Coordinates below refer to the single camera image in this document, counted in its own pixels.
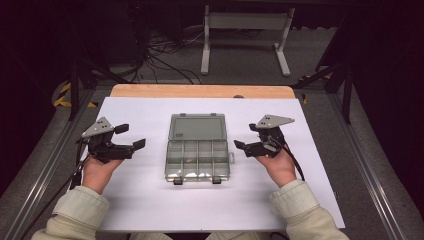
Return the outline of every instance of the person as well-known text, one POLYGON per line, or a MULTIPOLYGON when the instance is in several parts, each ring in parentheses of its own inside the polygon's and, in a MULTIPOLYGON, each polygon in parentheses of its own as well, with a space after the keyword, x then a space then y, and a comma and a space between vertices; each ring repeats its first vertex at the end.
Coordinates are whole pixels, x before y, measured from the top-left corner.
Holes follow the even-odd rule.
MULTIPOLYGON (((280 190, 271 194, 274 212, 287 221, 286 232, 291 240, 297 239, 348 239, 337 227, 331 214, 322 208, 309 185, 296 178, 295 166, 285 151, 275 157, 260 156, 256 158, 267 170, 271 179, 280 190)), ((84 166, 84 178, 81 186, 62 196, 56 204, 52 217, 45 229, 37 231, 32 239, 95 239, 109 207, 101 194, 109 183, 113 171, 122 163, 112 160, 107 164, 89 157, 84 166)), ((211 234, 208 239, 222 239, 219 233, 211 234)), ((247 235, 237 235, 232 239, 252 239, 247 235)), ((148 236, 133 234, 132 240, 170 239, 164 234, 148 236)))

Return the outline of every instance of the sleeve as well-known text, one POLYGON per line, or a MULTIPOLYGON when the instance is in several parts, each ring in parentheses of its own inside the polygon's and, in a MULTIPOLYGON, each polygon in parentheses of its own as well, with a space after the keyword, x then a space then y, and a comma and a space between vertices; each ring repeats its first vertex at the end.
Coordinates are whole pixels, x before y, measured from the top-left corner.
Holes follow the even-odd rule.
POLYGON ((292 240, 349 239, 322 208, 309 185, 295 180, 271 195, 274 212, 287 220, 287 234, 292 240))
POLYGON ((107 199, 90 188, 78 186, 57 202, 47 228, 37 231, 32 239, 95 239, 96 230, 109 209, 107 199))

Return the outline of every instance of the desk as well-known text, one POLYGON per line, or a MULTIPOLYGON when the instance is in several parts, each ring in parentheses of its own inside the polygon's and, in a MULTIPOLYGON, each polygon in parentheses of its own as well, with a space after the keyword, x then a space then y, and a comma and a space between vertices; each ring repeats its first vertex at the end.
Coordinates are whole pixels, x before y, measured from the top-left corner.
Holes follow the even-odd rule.
POLYGON ((123 123, 130 126, 129 132, 114 136, 114 143, 129 144, 146 138, 146 147, 134 153, 133 159, 126 160, 114 172, 104 191, 111 208, 100 230, 211 232, 285 228, 285 221, 272 214, 269 201, 269 194, 278 187, 254 158, 246 158, 244 152, 233 144, 235 139, 258 141, 248 124, 259 121, 266 113, 296 119, 295 123, 283 126, 282 131, 318 200, 333 215, 337 226, 344 227, 301 106, 293 92, 290 93, 290 88, 117 85, 111 96, 105 99, 99 117, 105 116, 114 126, 123 123), (258 91, 264 89, 280 93, 285 99, 269 98, 258 91), (232 98, 234 94, 253 97, 255 92, 258 97, 268 98, 232 98), (196 98, 172 98, 185 93, 196 98), (164 167, 170 118, 172 113, 181 112, 225 114, 228 147, 235 157, 229 181, 215 185, 185 182, 182 186, 166 182, 164 167))

